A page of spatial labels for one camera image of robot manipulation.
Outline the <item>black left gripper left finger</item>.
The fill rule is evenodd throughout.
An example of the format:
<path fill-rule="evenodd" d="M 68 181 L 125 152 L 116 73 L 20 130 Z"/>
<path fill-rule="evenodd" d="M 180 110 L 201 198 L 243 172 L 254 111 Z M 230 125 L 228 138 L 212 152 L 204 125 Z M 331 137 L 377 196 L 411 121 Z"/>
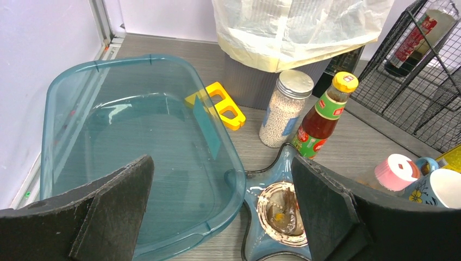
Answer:
<path fill-rule="evenodd" d="M 144 155 L 91 183 L 1 210 L 1 260 L 131 260 L 153 174 Z"/>

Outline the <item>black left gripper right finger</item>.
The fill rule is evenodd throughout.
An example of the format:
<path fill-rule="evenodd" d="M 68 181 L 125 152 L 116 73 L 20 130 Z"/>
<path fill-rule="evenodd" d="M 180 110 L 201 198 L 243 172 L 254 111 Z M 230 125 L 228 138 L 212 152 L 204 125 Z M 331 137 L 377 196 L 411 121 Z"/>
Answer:
<path fill-rule="evenodd" d="M 301 156 L 291 172 L 313 260 L 460 260 L 460 210 L 388 195 Z"/>

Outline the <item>yellow cap sauce bottle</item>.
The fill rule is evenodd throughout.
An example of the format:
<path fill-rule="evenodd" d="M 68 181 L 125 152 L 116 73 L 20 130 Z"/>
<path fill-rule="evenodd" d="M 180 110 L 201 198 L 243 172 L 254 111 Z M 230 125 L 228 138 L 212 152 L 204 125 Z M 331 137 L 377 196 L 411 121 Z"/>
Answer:
<path fill-rule="evenodd" d="M 305 158 L 313 159 L 332 135 L 350 95 L 359 85 L 352 73 L 335 74 L 331 86 L 304 116 L 291 144 Z"/>

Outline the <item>glass jar white beads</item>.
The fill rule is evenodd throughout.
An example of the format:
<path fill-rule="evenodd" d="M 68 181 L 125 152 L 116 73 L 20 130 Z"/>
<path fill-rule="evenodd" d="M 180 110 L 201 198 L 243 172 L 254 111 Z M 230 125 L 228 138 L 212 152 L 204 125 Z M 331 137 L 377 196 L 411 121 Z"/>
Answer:
<path fill-rule="evenodd" d="M 279 74 L 259 131 L 263 144 L 278 148 L 286 142 L 313 88 L 314 81 L 302 71 Z"/>

